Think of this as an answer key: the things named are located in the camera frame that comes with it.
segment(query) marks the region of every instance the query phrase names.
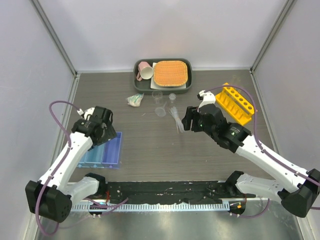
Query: wall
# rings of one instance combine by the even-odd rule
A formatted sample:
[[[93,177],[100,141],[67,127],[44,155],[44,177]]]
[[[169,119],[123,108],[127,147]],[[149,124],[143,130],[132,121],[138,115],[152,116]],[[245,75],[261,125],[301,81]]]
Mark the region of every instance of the wall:
[[[48,105],[67,99],[73,77],[29,1],[1,1],[0,22],[0,235],[21,240],[31,216],[25,186],[45,172],[57,141]],[[54,110],[61,116],[64,106]]]
[[[79,71],[182,57],[196,68],[251,67],[286,0],[40,0]]]
[[[256,70],[280,153],[307,170],[320,170],[319,9],[320,1],[297,1]],[[320,212],[308,216],[319,234]]]

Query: black tray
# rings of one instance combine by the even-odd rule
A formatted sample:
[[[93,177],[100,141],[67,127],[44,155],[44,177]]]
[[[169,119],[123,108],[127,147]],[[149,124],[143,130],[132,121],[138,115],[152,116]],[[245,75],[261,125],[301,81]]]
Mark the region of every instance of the black tray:
[[[138,65],[141,62],[147,62],[148,64],[150,64],[150,66],[152,66],[153,63],[158,63],[161,61],[181,61],[184,62],[187,66],[187,70],[188,70],[188,80],[186,82],[186,88],[183,89],[177,89],[175,87],[168,87],[167,89],[161,89],[161,92],[163,94],[184,94],[186,92],[188,92],[188,90],[191,88],[192,86],[192,67],[191,64],[188,60],[184,59],[184,58],[150,58],[150,59],[141,59],[139,61],[137,61],[134,65],[133,68],[133,85],[134,88],[140,93],[140,94],[152,94],[152,92],[155,89],[151,89],[150,88],[150,84],[151,84],[151,79],[148,80],[141,80],[138,81],[136,79],[137,74],[138,74]]]

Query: yellow test tube rack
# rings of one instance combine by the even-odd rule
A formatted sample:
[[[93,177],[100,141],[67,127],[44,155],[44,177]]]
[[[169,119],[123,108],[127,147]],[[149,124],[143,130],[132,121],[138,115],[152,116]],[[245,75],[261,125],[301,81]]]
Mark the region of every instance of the yellow test tube rack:
[[[221,107],[242,126],[252,120],[252,115],[255,114],[254,107],[233,87],[226,86],[222,92],[215,96],[216,101]]]

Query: white linear rail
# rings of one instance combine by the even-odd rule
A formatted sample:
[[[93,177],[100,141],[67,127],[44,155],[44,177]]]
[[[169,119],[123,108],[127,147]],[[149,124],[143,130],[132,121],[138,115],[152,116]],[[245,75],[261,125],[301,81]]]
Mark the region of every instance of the white linear rail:
[[[82,201],[71,208],[71,212],[107,212],[109,209],[90,209],[92,202]],[[123,204],[115,210],[115,212],[191,212],[191,211],[229,211],[228,201],[218,204]]]

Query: blue tray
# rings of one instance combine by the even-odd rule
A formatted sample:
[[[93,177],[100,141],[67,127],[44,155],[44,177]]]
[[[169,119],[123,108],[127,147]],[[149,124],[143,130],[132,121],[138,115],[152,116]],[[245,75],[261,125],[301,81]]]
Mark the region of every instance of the blue tray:
[[[78,168],[118,169],[120,167],[121,148],[122,132],[117,132],[114,139],[86,152],[77,166]]]

